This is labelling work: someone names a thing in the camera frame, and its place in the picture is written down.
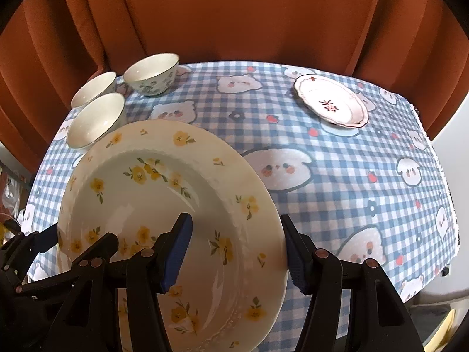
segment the white plate with scalloped edge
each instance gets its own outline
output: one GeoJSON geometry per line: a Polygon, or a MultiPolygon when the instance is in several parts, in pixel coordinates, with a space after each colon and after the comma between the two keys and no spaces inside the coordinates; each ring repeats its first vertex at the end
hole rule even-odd
{"type": "MultiPolygon", "coordinates": [[[[247,161],[195,126],[130,123],[80,160],[62,199],[61,271],[106,232],[112,260],[152,246],[178,215],[194,230],[177,282],[159,305],[175,352],[250,352],[268,334],[285,295],[287,259],[280,218],[247,161]]],[[[119,292],[123,347],[132,351],[125,290],[119,292]]]]}
{"type": "Polygon", "coordinates": [[[362,100],[343,84],[322,75],[298,77],[295,90],[318,116],[346,128],[360,128],[368,123],[368,110],[362,100]]]}

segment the table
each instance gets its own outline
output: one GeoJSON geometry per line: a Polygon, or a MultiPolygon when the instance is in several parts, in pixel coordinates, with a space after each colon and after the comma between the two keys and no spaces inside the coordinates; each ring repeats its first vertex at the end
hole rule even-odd
{"type": "MultiPolygon", "coordinates": [[[[273,176],[293,167],[293,177],[263,178],[279,213],[290,214],[316,246],[342,259],[376,258],[403,299],[421,290],[458,251],[446,180],[417,113],[399,95],[320,70],[245,61],[180,66],[174,86],[160,97],[127,91],[121,77],[118,84],[127,96],[129,122],[177,118],[214,133],[247,160],[269,149],[280,153],[283,163],[273,176]],[[309,111],[292,86],[296,77],[311,73],[358,93],[370,122],[340,129],[309,111]]],[[[65,185],[81,158],[64,138],[75,115],[72,110],[67,116],[39,168],[25,232],[57,222],[65,185]]],[[[39,255],[29,275],[57,274],[55,255],[55,248],[39,255]]],[[[259,350],[291,352],[309,301],[289,280],[281,313],[259,350]]],[[[345,292],[339,336],[346,333],[348,312],[345,292]]]]}

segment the yellow flower pattern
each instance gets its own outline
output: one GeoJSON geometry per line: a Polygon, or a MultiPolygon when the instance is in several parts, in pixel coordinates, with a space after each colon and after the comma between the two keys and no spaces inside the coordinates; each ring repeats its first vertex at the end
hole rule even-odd
{"type": "Polygon", "coordinates": [[[98,226],[96,229],[92,229],[88,232],[86,235],[86,240],[90,245],[98,241],[99,238],[99,233],[101,232],[101,227],[98,226]]]}
{"type": "Polygon", "coordinates": [[[70,245],[70,248],[74,253],[81,253],[81,240],[76,239],[73,241],[70,245]]]}
{"type": "Polygon", "coordinates": [[[212,248],[211,255],[214,255],[216,252],[221,256],[223,261],[223,266],[226,266],[228,262],[233,260],[233,245],[231,240],[226,237],[220,237],[220,232],[217,232],[215,229],[215,241],[210,241],[210,246],[212,248]]]}
{"type": "Polygon", "coordinates": [[[171,297],[180,297],[182,295],[182,286],[172,286],[168,291],[168,295],[171,297]]]}
{"type": "Polygon", "coordinates": [[[187,191],[187,188],[182,186],[182,176],[180,174],[173,172],[169,179],[169,185],[174,190],[180,191],[181,196],[191,198],[191,194],[187,191]]]}
{"type": "Polygon", "coordinates": [[[99,197],[99,202],[103,203],[104,181],[94,178],[90,184],[90,187],[94,190],[96,196],[99,197]]]}
{"type": "Polygon", "coordinates": [[[259,211],[259,206],[257,205],[257,200],[254,196],[236,196],[236,202],[241,204],[241,210],[247,216],[248,220],[252,218],[253,213],[257,213],[259,211]]]}
{"type": "Polygon", "coordinates": [[[196,309],[194,314],[190,314],[189,303],[185,306],[180,300],[175,303],[177,307],[171,310],[171,321],[177,325],[174,329],[182,335],[186,332],[193,332],[197,335],[197,331],[200,330],[199,310],[196,309]]]}
{"type": "Polygon", "coordinates": [[[112,147],[114,144],[117,144],[122,140],[122,134],[120,132],[116,132],[109,143],[107,144],[106,148],[112,147]]]}
{"type": "Polygon", "coordinates": [[[156,237],[150,234],[150,230],[146,226],[141,226],[137,230],[136,234],[137,240],[129,247],[126,239],[119,241],[119,253],[124,256],[127,251],[130,250],[129,254],[133,257],[140,250],[153,246],[153,243],[156,242],[156,237]]]}
{"type": "Polygon", "coordinates": [[[146,226],[141,226],[137,231],[137,238],[139,243],[147,243],[150,238],[149,229],[146,226]]]}
{"type": "Polygon", "coordinates": [[[247,312],[244,314],[244,317],[250,321],[259,321],[259,319],[266,316],[266,312],[262,309],[262,305],[259,304],[259,299],[254,297],[252,300],[251,306],[248,308],[247,312]]]}
{"type": "Polygon", "coordinates": [[[62,249],[63,248],[63,239],[62,239],[62,235],[60,234],[60,232],[57,232],[57,243],[59,244],[59,248],[62,249]]]}
{"type": "Polygon", "coordinates": [[[213,161],[213,165],[221,165],[222,167],[225,166],[225,165],[223,164],[223,161],[221,161],[220,158],[213,158],[212,161],[213,161]]]}
{"type": "Polygon", "coordinates": [[[184,306],[178,305],[176,308],[171,310],[171,321],[173,323],[179,323],[182,319],[187,318],[187,312],[184,306]]]}
{"type": "Polygon", "coordinates": [[[264,253],[259,253],[259,255],[257,256],[257,261],[261,265],[261,268],[263,268],[264,265],[266,264],[266,262],[264,261],[265,259],[266,259],[266,255],[264,253]]]}
{"type": "Polygon", "coordinates": [[[77,180],[77,178],[76,178],[75,176],[72,176],[72,177],[70,178],[70,188],[69,188],[70,192],[72,191],[73,184],[75,184],[75,181],[76,181],[76,180],[77,180]]]}
{"type": "Polygon", "coordinates": [[[124,239],[122,239],[122,241],[119,241],[119,253],[124,256],[125,254],[127,254],[127,250],[128,250],[128,245],[127,245],[127,241],[124,239]]]}
{"type": "Polygon", "coordinates": [[[136,165],[133,168],[129,168],[129,172],[123,172],[124,175],[130,177],[131,180],[134,180],[139,184],[144,184],[147,179],[145,172],[147,172],[150,179],[158,180],[161,178],[164,182],[169,183],[171,188],[179,191],[181,196],[191,198],[191,194],[188,189],[182,185],[183,179],[179,173],[173,172],[169,179],[161,173],[166,170],[166,166],[161,162],[161,160],[155,160],[154,158],[149,158],[146,161],[142,158],[137,158],[137,160],[143,164],[143,168],[136,165]]]}
{"type": "Polygon", "coordinates": [[[192,144],[195,142],[195,139],[191,138],[187,132],[178,131],[173,135],[173,143],[178,147],[182,147],[186,144],[192,144]]]}
{"type": "Polygon", "coordinates": [[[120,317],[125,317],[125,316],[128,315],[128,311],[127,311],[127,299],[123,297],[122,300],[123,300],[124,303],[123,303],[123,304],[119,304],[119,310],[118,310],[118,312],[119,312],[119,316],[120,316],[120,317]]]}

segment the bowl rim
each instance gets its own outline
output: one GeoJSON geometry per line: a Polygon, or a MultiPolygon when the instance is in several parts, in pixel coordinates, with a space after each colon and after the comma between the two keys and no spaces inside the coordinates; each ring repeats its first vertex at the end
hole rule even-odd
{"type": "Polygon", "coordinates": [[[115,71],[106,71],[100,75],[96,75],[94,78],[91,78],[89,81],[87,81],[83,86],[81,86],[78,91],[75,93],[75,95],[73,95],[73,98],[70,102],[70,107],[72,108],[79,108],[79,107],[82,107],[82,106],[85,106],[87,104],[90,104],[93,100],[95,100],[97,97],[99,97],[99,94],[102,94],[104,90],[106,90],[109,86],[111,86],[111,84],[116,80],[117,78],[117,73],[115,71]],[[87,102],[83,103],[83,104],[80,104],[80,105],[74,105],[73,104],[73,101],[77,98],[77,94],[88,84],[90,83],[91,81],[94,81],[95,79],[99,78],[99,77],[102,77],[103,75],[110,75],[110,74],[114,74],[114,79],[112,80],[112,82],[110,82],[104,89],[102,89],[99,93],[96,94],[96,96],[94,96],[93,98],[91,98],[90,100],[88,100],[87,102]]]}
{"type": "Polygon", "coordinates": [[[97,98],[93,99],[90,103],[88,103],[86,105],[86,107],[84,107],[83,110],[81,110],[78,113],[78,115],[76,117],[73,118],[72,124],[70,124],[69,131],[67,132],[67,145],[71,149],[74,149],[74,150],[80,150],[80,149],[83,149],[85,147],[88,147],[88,146],[92,145],[94,142],[98,141],[119,120],[119,118],[122,115],[124,109],[125,109],[125,97],[121,93],[118,93],[118,92],[110,92],[108,94],[104,94],[104,95],[101,95],[100,97],[97,97],[97,98]],[[96,137],[96,139],[92,140],[91,142],[89,142],[87,144],[84,144],[84,145],[81,145],[79,147],[70,145],[69,135],[70,135],[71,132],[73,132],[74,124],[77,123],[76,119],[79,118],[80,116],[84,117],[86,115],[86,113],[89,110],[91,110],[90,107],[92,107],[93,105],[96,105],[96,102],[98,102],[98,100],[100,100],[103,97],[107,97],[108,95],[114,95],[114,96],[116,96],[116,98],[120,98],[120,102],[122,103],[122,107],[121,107],[120,112],[117,115],[117,117],[112,121],[112,123],[109,124],[109,126],[104,130],[103,133],[101,133],[98,137],[96,137]]]}
{"type": "Polygon", "coordinates": [[[176,54],[176,53],[157,53],[157,54],[152,54],[152,55],[149,55],[145,58],[142,58],[141,60],[138,60],[137,62],[133,63],[131,66],[129,66],[127,68],[127,70],[124,72],[123,74],[123,78],[124,78],[124,82],[126,82],[127,84],[130,84],[130,80],[128,79],[128,72],[135,66],[137,66],[140,62],[143,62],[149,58],[152,58],[152,57],[158,57],[158,56],[162,56],[162,55],[175,55],[177,60],[171,65],[169,66],[168,68],[166,68],[165,70],[163,70],[162,72],[157,72],[147,78],[143,78],[143,79],[134,79],[132,80],[131,82],[132,83],[136,83],[136,82],[143,82],[143,81],[146,81],[147,79],[150,79],[150,78],[153,78],[153,77],[156,77],[157,75],[160,75],[160,74],[163,74],[164,72],[168,71],[169,69],[173,68],[174,66],[176,66],[177,64],[179,64],[179,61],[180,61],[180,58],[179,58],[179,55],[176,54]]]}

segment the cartoon animal print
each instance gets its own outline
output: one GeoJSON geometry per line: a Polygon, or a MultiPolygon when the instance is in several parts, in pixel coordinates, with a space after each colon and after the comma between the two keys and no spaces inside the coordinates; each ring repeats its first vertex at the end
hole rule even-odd
{"type": "Polygon", "coordinates": [[[179,65],[176,70],[176,75],[179,77],[181,75],[187,74],[188,72],[191,72],[192,69],[187,66],[187,65],[179,65]]]}
{"type": "Polygon", "coordinates": [[[397,104],[397,97],[395,94],[385,90],[379,89],[379,95],[381,95],[386,102],[396,105],[397,104]]]}
{"type": "Polygon", "coordinates": [[[83,155],[79,155],[75,160],[73,160],[73,163],[72,163],[72,168],[75,168],[78,163],[80,162],[80,160],[83,158],[84,154],[83,155]]]}
{"type": "Polygon", "coordinates": [[[421,275],[418,278],[411,279],[410,281],[405,280],[400,286],[400,299],[405,303],[416,293],[424,288],[424,276],[421,275]]]}
{"type": "Polygon", "coordinates": [[[166,119],[192,123],[196,119],[196,108],[193,100],[181,103],[157,104],[153,107],[149,119],[166,119]]]}
{"type": "Polygon", "coordinates": [[[419,150],[424,150],[425,148],[427,148],[427,142],[425,141],[425,139],[423,139],[419,132],[414,131],[412,129],[407,129],[406,131],[412,139],[415,148],[418,148],[419,150]]]}
{"type": "Polygon", "coordinates": [[[288,65],[282,65],[282,67],[286,68],[286,70],[283,71],[283,74],[285,74],[287,77],[291,79],[296,79],[306,74],[313,74],[313,72],[310,69],[307,69],[305,67],[296,67],[296,66],[288,66],[288,65]]]}
{"type": "Polygon", "coordinates": [[[321,128],[331,135],[341,137],[352,137],[360,133],[360,130],[358,128],[344,128],[341,126],[337,126],[336,124],[329,123],[328,121],[322,118],[320,119],[320,122],[321,128]]]}
{"type": "Polygon", "coordinates": [[[396,165],[396,171],[407,185],[416,187],[422,181],[420,165],[411,158],[400,158],[396,165]]]}
{"type": "Polygon", "coordinates": [[[34,282],[40,281],[41,279],[48,278],[49,275],[42,269],[41,264],[36,261],[36,269],[32,277],[34,282]]]}
{"type": "Polygon", "coordinates": [[[24,208],[23,223],[21,224],[21,231],[26,233],[32,232],[32,220],[34,218],[34,204],[27,204],[24,208]]]}
{"type": "Polygon", "coordinates": [[[293,148],[249,150],[243,157],[269,191],[292,191],[312,179],[311,156],[293,148]]]}
{"type": "Polygon", "coordinates": [[[363,263],[367,258],[375,259],[380,265],[387,262],[381,234],[375,227],[367,227],[353,234],[342,244],[337,257],[355,263],[363,263]]]}
{"type": "Polygon", "coordinates": [[[435,218],[435,226],[437,227],[438,233],[440,234],[441,240],[445,238],[446,231],[448,230],[449,223],[448,217],[446,216],[445,208],[440,207],[437,211],[435,218]]]}
{"type": "Polygon", "coordinates": [[[371,101],[371,99],[367,98],[365,95],[362,93],[358,93],[357,96],[361,99],[363,104],[365,105],[366,109],[368,111],[374,111],[376,110],[376,105],[371,101]]]}
{"type": "Polygon", "coordinates": [[[57,131],[57,134],[55,134],[54,140],[64,139],[67,136],[67,133],[69,132],[70,124],[72,124],[72,122],[73,122],[73,119],[69,119],[63,122],[59,130],[57,131]]]}
{"type": "Polygon", "coordinates": [[[217,77],[218,91],[224,94],[236,94],[249,90],[262,88],[261,82],[254,79],[250,74],[233,75],[231,77],[217,77]]]}

